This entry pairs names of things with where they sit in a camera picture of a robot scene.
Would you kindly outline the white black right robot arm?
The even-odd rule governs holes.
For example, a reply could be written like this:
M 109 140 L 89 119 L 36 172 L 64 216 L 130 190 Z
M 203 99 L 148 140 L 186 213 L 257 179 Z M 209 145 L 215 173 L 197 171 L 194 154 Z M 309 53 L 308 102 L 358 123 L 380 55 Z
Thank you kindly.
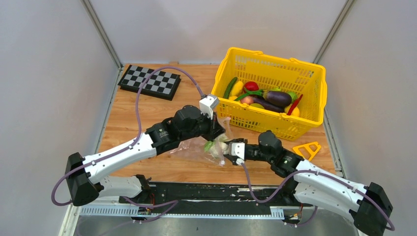
M 284 148 L 270 130 L 259 135 L 257 144 L 232 139 L 220 147 L 234 165 L 244 166 L 247 160 L 269 163 L 271 170 L 283 178 L 274 194 L 281 192 L 287 205 L 299 202 L 321 207 L 351 221 L 368 236 L 395 231 L 390 219 L 393 206 L 382 186 L 374 182 L 356 183 L 327 172 Z

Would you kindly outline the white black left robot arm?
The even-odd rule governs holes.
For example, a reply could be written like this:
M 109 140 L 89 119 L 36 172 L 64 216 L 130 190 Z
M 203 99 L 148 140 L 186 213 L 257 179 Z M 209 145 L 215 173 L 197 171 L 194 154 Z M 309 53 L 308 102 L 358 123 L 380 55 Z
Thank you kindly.
M 215 141 L 225 134 L 217 114 L 210 118 L 199 108 L 186 105 L 173 117 L 154 124 L 140 137 L 117 147 L 89 156 L 76 152 L 67 159 L 65 174 L 71 204 L 83 206 L 99 197 L 121 196 L 134 198 L 139 203 L 150 199 L 150 189 L 138 177 L 108 181 L 109 174 L 137 161 L 156 157 L 179 147 L 189 139 L 202 137 Z

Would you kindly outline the yellow plastic basket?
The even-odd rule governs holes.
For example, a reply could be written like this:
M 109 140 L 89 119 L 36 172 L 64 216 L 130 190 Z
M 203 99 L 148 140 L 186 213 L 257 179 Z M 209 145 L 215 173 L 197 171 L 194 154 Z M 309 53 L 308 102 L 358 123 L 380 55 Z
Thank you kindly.
M 241 104 L 224 98 L 230 81 L 256 82 L 261 89 L 280 87 L 283 92 L 295 92 L 301 98 L 299 117 Z M 237 47 L 228 49 L 222 60 L 211 93 L 220 103 L 220 117 L 230 117 L 234 126 L 264 132 L 271 130 L 277 137 L 294 141 L 311 128 L 322 125 L 327 103 L 326 69 L 318 64 L 295 58 L 282 59 Z

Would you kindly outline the white green toy cauliflower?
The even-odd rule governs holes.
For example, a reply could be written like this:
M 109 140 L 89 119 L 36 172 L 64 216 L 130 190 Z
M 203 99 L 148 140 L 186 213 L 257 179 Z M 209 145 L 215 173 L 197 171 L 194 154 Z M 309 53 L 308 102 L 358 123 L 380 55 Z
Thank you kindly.
M 228 153 L 228 145 L 221 141 L 208 141 L 204 145 L 204 152 L 209 153 L 213 158 L 223 160 L 224 154 Z

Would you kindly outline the clear zip top bag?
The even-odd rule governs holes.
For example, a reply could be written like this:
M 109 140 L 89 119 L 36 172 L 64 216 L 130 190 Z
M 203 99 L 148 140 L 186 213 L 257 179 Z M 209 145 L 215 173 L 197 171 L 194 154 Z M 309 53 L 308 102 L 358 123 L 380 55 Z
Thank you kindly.
M 233 137 L 230 129 L 230 117 L 219 118 L 218 121 L 226 129 L 226 133 L 219 136 L 215 141 L 227 142 Z M 224 166 L 226 158 L 223 160 L 213 158 L 209 153 L 204 152 L 204 145 L 208 142 L 202 137 L 193 138 L 180 143 L 179 147 L 170 151 L 170 154 L 187 160 L 207 161 L 213 164 Z

